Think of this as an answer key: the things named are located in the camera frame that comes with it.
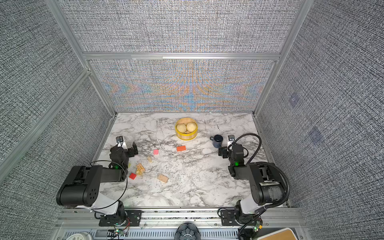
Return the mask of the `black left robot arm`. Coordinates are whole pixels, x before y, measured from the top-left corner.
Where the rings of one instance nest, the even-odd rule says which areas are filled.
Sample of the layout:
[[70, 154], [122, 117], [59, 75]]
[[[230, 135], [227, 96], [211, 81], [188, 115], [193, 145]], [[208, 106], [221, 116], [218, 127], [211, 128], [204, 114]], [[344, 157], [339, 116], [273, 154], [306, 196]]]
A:
[[95, 213], [100, 227], [138, 227], [142, 211], [126, 210], [121, 198], [113, 200], [100, 193], [101, 183], [127, 183], [129, 159], [138, 154], [135, 142], [127, 148], [123, 138], [110, 149], [109, 166], [74, 166], [60, 187], [56, 201], [60, 206], [86, 209]]

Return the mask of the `plain natural wood block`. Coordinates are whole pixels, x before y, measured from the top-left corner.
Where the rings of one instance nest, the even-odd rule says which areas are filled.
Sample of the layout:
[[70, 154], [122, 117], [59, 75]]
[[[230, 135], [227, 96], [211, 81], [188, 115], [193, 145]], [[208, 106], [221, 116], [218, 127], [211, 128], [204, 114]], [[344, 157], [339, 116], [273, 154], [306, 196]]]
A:
[[163, 183], [167, 183], [169, 178], [164, 175], [158, 175], [158, 180], [160, 180]]

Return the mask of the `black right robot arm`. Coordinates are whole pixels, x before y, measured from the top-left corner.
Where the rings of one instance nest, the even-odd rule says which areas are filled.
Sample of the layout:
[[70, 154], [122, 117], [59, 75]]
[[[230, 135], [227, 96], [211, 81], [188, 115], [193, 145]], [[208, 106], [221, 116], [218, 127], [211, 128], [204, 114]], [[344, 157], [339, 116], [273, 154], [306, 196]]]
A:
[[287, 176], [275, 164], [268, 162], [245, 163], [244, 148], [235, 144], [228, 150], [220, 147], [218, 155], [228, 159], [229, 173], [235, 180], [247, 180], [250, 184], [250, 195], [237, 201], [234, 209], [224, 210], [221, 218], [232, 223], [231, 218], [239, 225], [252, 222], [267, 209], [285, 203], [290, 195], [290, 184]]

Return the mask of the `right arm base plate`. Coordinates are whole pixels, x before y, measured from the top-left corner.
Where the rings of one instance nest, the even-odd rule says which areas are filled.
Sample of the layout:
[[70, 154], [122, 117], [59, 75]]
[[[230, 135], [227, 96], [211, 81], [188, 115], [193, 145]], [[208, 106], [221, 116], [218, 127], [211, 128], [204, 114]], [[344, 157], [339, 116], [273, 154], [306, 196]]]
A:
[[250, 220], [253, 220], [252, 223], [256, 222], [254, 220], [256, 215], [246, 215], [235, 209], [219, 209], [218, 216], [220, 217], [223, 226], [242, 226]]

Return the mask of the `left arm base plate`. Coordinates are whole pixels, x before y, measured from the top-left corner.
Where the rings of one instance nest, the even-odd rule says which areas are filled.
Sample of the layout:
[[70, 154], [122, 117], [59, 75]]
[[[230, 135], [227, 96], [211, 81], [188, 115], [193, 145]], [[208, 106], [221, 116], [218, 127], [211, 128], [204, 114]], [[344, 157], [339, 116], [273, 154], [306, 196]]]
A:
[[124, 213], [101, 216], [99, 227], [138, 227], [142, 213], [141, 210], [125, 210]]

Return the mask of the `orange wood block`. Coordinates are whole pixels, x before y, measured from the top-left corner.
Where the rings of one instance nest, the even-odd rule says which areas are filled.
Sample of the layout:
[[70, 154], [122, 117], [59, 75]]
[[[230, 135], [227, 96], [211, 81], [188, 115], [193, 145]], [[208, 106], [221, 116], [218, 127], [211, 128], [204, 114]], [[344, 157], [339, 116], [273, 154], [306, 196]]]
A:
[[177, 147], [177, 152], [182, 152], [186, 150], [186, 146], [179, 146]]

